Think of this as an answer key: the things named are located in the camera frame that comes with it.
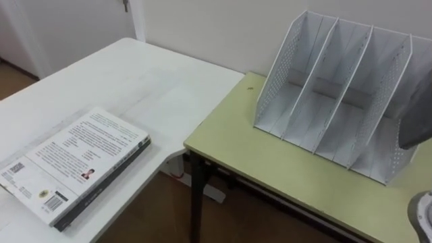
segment table top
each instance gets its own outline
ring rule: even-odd
[[[63,233],[0,189],[0,242],[96,240],[244,75],[129,38],[0,101],[0,161],[66,117],[102,107],[152,145]]]
[[[376,242],[418,242],[407,207],[432,187],[432,142],[388,186],[253,128],[265,78],[247,74],[185,147]]]

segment desk organizer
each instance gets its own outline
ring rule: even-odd
[[[387,184],[416,148],[401,114],[429,82],[432,40],[306,11],[288,30],[254,126]]]

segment white table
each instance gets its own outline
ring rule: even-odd
[[[96,240],[162,164],[184,152],[183,141],[242,77],[127,38],[0,101],[0,161],[93,105],[146,130],[153,141],[63,233],[0,189],[0,242]]]

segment light green table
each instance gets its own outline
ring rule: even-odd
[[[247,74],[184,142],[186,148],[368,240],[418,242],[406,210],[416,193],[432,189],[432,142],[383,186],[253,128],[264,81]]]

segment black metal table leg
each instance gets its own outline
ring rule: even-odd
[[[214,165],[206,165],[204,159],[193,151],[190,151],[190,164],[192,167],[190,242],[199,243],[204,187],[209,181],[211,174],[214,172],[216,167]]]

